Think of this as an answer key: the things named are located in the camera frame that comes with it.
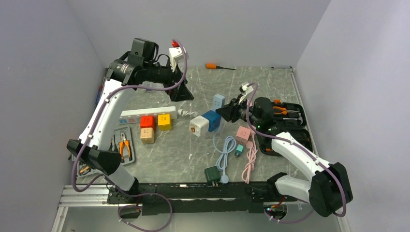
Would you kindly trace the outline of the pink cube socket adapter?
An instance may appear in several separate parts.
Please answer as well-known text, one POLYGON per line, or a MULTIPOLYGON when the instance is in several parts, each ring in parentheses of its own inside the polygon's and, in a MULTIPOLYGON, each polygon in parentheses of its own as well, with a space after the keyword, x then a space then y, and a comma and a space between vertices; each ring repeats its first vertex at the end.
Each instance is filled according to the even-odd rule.
POLYGON ((235 139, 239 144, 244 145, 248 142, 250 135, 251 129, 239 126, 237 133, 235 135, 235 139))

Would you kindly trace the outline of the red cube socket adapter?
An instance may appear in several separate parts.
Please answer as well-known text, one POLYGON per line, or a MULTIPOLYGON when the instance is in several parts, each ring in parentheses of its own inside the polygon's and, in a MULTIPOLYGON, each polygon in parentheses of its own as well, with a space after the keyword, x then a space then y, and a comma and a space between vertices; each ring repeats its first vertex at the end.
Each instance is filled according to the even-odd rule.
POLYGON ((140 118, 140 128, 152 128, 155 131, 156 120, 154 116, 142 116, 140 118))

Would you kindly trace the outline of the blue cube socket adapter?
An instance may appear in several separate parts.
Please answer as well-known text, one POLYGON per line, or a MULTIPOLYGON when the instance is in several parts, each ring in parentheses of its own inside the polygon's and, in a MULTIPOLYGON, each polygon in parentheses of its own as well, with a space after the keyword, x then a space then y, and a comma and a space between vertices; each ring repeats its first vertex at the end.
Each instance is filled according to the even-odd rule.
POLYGON ((208 112, 202 115, 205 119, 208 120, 208 131, 213 132, 220 126, 221 116, 213 110, 209 110, 208 112))

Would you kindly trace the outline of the light blue power strip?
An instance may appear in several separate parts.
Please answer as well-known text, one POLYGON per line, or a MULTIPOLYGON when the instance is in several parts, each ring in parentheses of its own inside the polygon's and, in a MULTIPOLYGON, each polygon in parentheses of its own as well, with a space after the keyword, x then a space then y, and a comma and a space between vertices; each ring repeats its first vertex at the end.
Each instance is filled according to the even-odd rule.
MULTIPOLYGON (((217 109, 223 107, 225 105, 225 97, 220 95, 220 94, 216 94, 213 97, 213 105, 211 110, 216 112, 217 109)), ((221 116, 218 115, 218 118, 215 119, 215 122, 213 123, 214 129, 217 131, 220 127, 220 121, 221 121, 221 116)))

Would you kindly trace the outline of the white cube socket adapter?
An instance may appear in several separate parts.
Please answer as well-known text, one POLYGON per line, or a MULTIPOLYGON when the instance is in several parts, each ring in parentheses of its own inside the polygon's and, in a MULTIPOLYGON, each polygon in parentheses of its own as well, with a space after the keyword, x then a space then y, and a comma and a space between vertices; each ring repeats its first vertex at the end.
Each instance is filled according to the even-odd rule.
POLYGON ((189 131, 197 136, 201 137, 208 132, 209 120, 203 116, 197 116, 190 121, 189 131))

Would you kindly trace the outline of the beige cube socket adapter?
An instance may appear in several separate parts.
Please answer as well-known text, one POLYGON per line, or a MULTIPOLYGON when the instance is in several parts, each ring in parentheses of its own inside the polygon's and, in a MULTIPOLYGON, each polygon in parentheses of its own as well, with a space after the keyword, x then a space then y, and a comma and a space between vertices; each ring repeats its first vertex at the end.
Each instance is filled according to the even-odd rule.
POLYGON ((140 130, 140 140, 143 144, 153 144, 155 143, 155 132, 153 128, 141 128, 140 130))

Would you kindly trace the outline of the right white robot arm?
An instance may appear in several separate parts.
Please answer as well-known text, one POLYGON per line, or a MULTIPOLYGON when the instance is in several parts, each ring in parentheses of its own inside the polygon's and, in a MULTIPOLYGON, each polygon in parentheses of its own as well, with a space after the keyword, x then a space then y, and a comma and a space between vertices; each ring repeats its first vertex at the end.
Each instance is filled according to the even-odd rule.
POLYGON ((216 109, 227 122, 241 119, 250 123, 258 141, 258 150, 268 156, 284 157, 305 179, 281 172, 267 180, 266 194, 273 201, 290 196, 309 203, 322 217, 346 213, 353 200, 347 170, 339 162, 331 163, 312 151, 310 134, 304 129, 306 117, 301 105, 258 97, 252 105, 247 100, 232 99, 216 109))

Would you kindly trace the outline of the white power strip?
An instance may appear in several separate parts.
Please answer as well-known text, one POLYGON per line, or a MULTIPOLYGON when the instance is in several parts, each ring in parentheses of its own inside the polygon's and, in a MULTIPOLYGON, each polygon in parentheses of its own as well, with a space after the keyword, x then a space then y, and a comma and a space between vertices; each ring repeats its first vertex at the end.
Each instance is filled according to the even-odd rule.
POLYGON ((167 106, 167 107, 157 107, 157 108, 147 108, 147 109, 137 109, 137 110, 125 110, 122 111, 119 117, 119 124, 131 124, 131 123, 139 123, 141 117, 143 116, 153 116, 155 119, 158 119, 159 115, 166 115, 169 114, 171 119, 177 119, 177 110, 175 106, 167 106))

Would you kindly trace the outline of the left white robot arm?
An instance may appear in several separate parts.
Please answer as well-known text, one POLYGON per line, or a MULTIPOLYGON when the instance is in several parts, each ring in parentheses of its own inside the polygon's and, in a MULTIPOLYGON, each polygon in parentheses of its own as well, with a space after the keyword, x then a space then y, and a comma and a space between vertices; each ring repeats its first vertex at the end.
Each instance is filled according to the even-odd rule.
POLYGON ((109 149, 124 107, 137 89, 163 91, 173 102, 194 99, 186 87, 189 56, 182 43, 172 40, 166 65, 159 63, 158 52, 157 43, 135 38, 131 50, 109 64, 99 102, 89 123, 77 139, 67 142, 67 149, 75 156, 71 174, 75 191, 83 192, 92 185, 91 182, 84 188, 76 185, 77 164, 81 161, 113 184, 125 202, 138 199, 138 179, 125 169, 120 153, 109 149))

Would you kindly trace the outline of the yellow cube socket adapter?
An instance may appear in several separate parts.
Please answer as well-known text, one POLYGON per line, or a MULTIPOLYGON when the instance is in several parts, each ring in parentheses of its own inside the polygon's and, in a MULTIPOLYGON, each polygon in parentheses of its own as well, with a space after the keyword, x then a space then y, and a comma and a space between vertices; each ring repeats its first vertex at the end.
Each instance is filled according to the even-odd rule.
POLYGON ((158 128, 161 131, 172 129, 172 118, 170 114, 158 115, 158 128))

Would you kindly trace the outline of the teal small plug adapter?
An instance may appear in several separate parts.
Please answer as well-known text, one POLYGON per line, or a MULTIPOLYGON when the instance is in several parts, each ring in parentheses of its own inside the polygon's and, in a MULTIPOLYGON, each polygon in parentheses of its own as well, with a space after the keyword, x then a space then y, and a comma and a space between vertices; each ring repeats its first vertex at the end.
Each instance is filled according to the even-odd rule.
POLYGON ((235 149, 235 152, 234 152, 234 155, 235 155, 236 158, 238 158, 242 155, 243 149, 244 149, 243 145, 241 145, 241 144, 237 145, 237 147, 235 149))

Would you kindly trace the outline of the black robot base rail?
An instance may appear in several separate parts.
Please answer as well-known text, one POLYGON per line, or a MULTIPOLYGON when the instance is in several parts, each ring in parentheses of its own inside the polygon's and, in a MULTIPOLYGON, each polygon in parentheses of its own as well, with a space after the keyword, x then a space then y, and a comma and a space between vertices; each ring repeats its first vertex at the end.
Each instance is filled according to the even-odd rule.
POLYGON ((296 201, 274 193, 266 182, 210 183, 141 183, 140 197, 126 196, 109 187, 107 203, 110 205, 139 206, 142 215, 168 213, 236 212, 263 213, 265 210, 283 216, 287 203, 296 201))

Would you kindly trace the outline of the dark green cube adapter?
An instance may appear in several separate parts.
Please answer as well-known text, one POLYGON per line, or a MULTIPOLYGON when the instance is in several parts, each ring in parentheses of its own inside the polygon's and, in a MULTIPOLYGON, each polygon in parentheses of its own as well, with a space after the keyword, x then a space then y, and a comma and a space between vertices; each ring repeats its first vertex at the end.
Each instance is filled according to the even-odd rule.
POLYGON ((216 166, 208 167, 204 169, 205 179, 208 184, 213 187, 218 186, 218 182, 220 181, 220 172, 216 166))

